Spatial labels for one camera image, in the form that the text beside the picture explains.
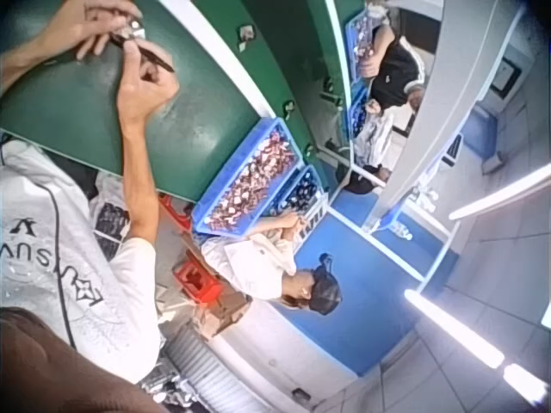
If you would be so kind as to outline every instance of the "person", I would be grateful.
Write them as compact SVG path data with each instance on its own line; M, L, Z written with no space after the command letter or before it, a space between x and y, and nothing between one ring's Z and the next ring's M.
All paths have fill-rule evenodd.
M377 166L365 165L362 167L362 169L366 172L369 172L371 175L376 176L384 183L388 182L388 179L392 174L392 171L389 168L385 168L380 163ZM348 167L340 163L337 166L337 171L335 172L337 182L342 182L347 173ZM355 171L352 171L352 173L350 174L350 180L343 189L345 191L351 192L352 194L364 195L372 192L375 188L377 188L377 186L378 185L375 185L369 179L360 176L360 174Z
M366 103L366 113L367 118L362 130L352 140L355 162L359 167L386 183L392 171L383 167L382 161L391 144L393 116L385 114L375 99L370 99ZM338 148L331 141L326 142L325 147L334 152L349 150L348 146ZM337 166L335 177L338 183L345 179L348 170L349 168L342 163ZM377 185L355 171L350 173L349 182L343 187L344 190L353 194L369 194L375 188Z
M166 413L138 386L101 369L40 318L0 308L3 411Z
M110 17L90 17L105 10L110 10ZM125 15L141 17L136 6L126 0L64 1L37 37L2 55L2 92L41 62L87 44L90 38L95 44L123 27L127 24ZM142 61L139 46L171 63L170 55L151 42L124 43L116 107L130 231L111 262L107 262L95 239L88 202L77 184L33 145L10 140L0 146L2 306L31 311L80 355L133 383L155 366L160 344L153 247L158 229L158 196L147 156L145 125L179 89L173 73ZM63 347L49 332L44 334L55 351ZM48 364L48 348L41 347L40 340L38 344L31 340L28 346L37 353L33 355L41 365ZM23 353L19 361L27 357ZM71 364L73 359L75 367L61 366ZM74 378L63 378L61 374L74 373L80 365L84 368L84 361L77 359L80 360L74 354L68 361L56 361L50 370L59 367L60 372L52 377L67 385L71 380L77 384L78 377L84 377L82 374ZM38 370L32 364L27 366L26 371L32 374L28 383L36 389L53 385L36 381L33 376ZM40 375L44 379L51 377L47 370ZM47 398L46 387L40 393L39 399Z
M293 239L302 226L297 213L261 218L244 239L211 237L201 253L234 288L253 298L327 315L340 303L340 289L326 256L313 271L297 270Z
M381 109L409 103L414 113L424 97L424 63L388 19L373 32L373 50L360 61L360 74L373 78L369 91Z
M393 114L385 113L375 99L370 99L365 106L366 120L352 140L356 164L362 168L382 163L392 142L394 121Z

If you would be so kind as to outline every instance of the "ceiling light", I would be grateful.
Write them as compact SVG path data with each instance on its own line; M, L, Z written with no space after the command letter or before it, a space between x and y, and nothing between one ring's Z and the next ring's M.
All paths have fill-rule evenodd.
M548 329L551 329L551 302L548 305L547 311L543 314L542 324Z
M438 324L444 331L456 339L468 351L476 355L487 366L498 368L504 355L489 342L469 329L465 324L450 316L437 305L413 290L405 290L407 300L415 305L425 316Z
M524 370L518 364L510 364L507 366L503 378L533 406L541 404L548 394L548 385L544 381L539 380L534 374Z
M535 170L524 178L513 182L511 185L507 185L505 188L502 188L499 191L494 192L493 194L485 196L481 200L477 200L471 204L468 204L462 208L453 211L449 215L449 219L455 220L465 218L468 215L473 215L474 213L484 211L489 207L494 207L501 202L514 198L525 190L534 187L538 183L545 181L550 176L551 163L545 165L538 170Z

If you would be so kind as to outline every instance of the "metal grate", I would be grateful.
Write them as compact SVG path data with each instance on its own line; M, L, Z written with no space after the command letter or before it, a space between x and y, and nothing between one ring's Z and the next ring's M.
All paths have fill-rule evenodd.
M189 324L164 352L212 413L276 413L220 361Z

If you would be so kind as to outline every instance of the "black pen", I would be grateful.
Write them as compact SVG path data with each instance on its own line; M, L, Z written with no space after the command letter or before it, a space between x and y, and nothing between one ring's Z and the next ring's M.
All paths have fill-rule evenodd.
M115 43L118 47L122 48L122 45L127 40L120 34L111 34L111 40L113 43ZM155 65L161 66L166 71L169 71L170 73L174 73L174 69L172 66L170 66L168 63L166 63L164 60L162 60L159 56L157 56L154 52L151 50L147 50L144 47L138 46L139 52L141 55L149 60L151 63Z

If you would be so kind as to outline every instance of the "green table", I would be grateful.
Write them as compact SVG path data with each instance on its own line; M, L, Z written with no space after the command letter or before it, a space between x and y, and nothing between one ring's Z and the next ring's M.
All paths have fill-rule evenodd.
M160 190L198 200L258 121L232 81L181 24L153 0L135 0L148 39L173 56L178 98L148 126L147 143ZM37 34L59 7L55 0L19 0L3 25L2 50ZM0 101L0 127L91 166L121 173L115 96L121 50L79 64L74 52L37 67Z

